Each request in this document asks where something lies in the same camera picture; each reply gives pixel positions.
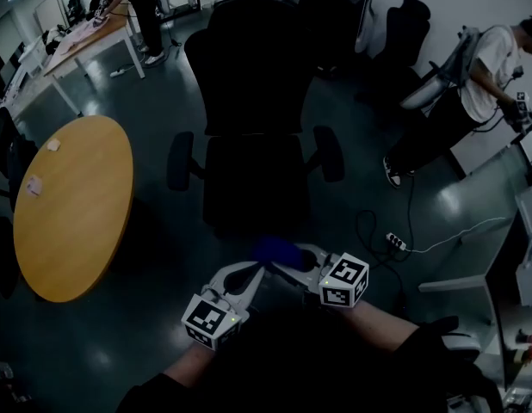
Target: chair armrest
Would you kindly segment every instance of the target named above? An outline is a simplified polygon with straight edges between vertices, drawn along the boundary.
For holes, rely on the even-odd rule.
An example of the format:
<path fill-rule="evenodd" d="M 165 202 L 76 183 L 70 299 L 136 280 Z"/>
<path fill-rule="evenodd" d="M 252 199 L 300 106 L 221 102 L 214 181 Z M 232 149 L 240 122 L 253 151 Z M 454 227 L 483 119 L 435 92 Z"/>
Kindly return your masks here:
<path fill-rule="evenodd" d="M 343 151 L 335 133 L 326 126 L 314 127 L 314 138 L 318 149 L 306 163 L 306 171 L 312 172 L 321 165 L 326 182 L 339 182 L 344 179 Z"/>
<path fill-rule="evenodd" d="M 194 145 L 192 132 L 178 133 L 170 145 L 169 159 L 166 166 L 166 180 L 170 189 L 186 191 L 189 187 L 189 173 L 200 179 L 205 170 L 191 157 Z"/>

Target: power strip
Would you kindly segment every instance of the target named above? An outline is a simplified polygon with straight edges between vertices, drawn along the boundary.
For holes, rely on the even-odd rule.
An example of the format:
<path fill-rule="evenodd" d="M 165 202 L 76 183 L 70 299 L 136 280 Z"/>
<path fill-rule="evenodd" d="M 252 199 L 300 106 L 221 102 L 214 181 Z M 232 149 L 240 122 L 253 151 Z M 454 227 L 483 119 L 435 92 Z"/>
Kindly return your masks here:
<path fill-rule="evenodd" d="M 120 69 L 119 71 L 111 72 L 111 74 L 109 76 L 112 77 L 112 78 L 120 77 L 121 75 L 124 75 L 125 72 L 126 71 L 124 69 Z"/>
<path fill-rule="evenodd" d="M 405 243 L 402 239 L 400 238 L 397 238 L 396 236 L 394 236 L 394 234 L 392 234 L 391 232 L 389 232 L 387 234 L 387 241 L 389 244 L 391 244 L 394 248 L 397 248 L 401 251 L 405 251 Z"/>

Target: blue object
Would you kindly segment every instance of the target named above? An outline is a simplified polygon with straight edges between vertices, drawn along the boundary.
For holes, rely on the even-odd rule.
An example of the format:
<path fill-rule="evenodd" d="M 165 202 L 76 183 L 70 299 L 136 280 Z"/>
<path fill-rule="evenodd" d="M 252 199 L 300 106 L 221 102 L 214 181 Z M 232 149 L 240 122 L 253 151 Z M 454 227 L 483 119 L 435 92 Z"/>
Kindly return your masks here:
<path fill-rule="evenodd" d="M 294 244 L 279 237 L 262 237 L 253 248 L 251 259 L 256 262 L 276 262 L 305 271 L 302 251 Z"/>

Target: white paper on table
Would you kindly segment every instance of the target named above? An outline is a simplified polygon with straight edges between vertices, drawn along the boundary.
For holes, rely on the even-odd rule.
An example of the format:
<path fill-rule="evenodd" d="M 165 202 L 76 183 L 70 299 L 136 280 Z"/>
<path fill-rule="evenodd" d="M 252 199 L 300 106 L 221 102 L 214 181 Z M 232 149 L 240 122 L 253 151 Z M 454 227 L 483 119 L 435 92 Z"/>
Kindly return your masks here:
<path fill-rule="evenodd" d="M 48 145 L 46 148 L 49 151 L 57 151 L 61 143 L 57 139 L 52 139 L 50 142 L 48 142 Z"/>

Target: chair backrest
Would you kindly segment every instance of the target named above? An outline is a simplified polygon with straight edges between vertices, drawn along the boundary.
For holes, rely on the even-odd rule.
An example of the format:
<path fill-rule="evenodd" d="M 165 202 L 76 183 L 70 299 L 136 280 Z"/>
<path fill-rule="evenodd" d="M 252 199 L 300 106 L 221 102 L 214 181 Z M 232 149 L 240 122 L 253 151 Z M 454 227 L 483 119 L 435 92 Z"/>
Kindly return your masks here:
<path fill-rule="evenodd" d="M 314 73 L 309 35 L 286 3 L 219 5 L 185 45 L 207 110 L 205 133 L 299 133 Z"/>
<path fill-rule="evenodd" d="M 0 108 L 0 172 L 8 177 L 7 156 L 13 140 L 19 136 L 7 108 Z"/>
<path fill-rule="evenodd" d="M 419 0 L 404 0 L 400 8 L 390 8 L 383 58 L 405 66 L 416 64 L 430 31 L 429 19 L 428 6 Z"/>

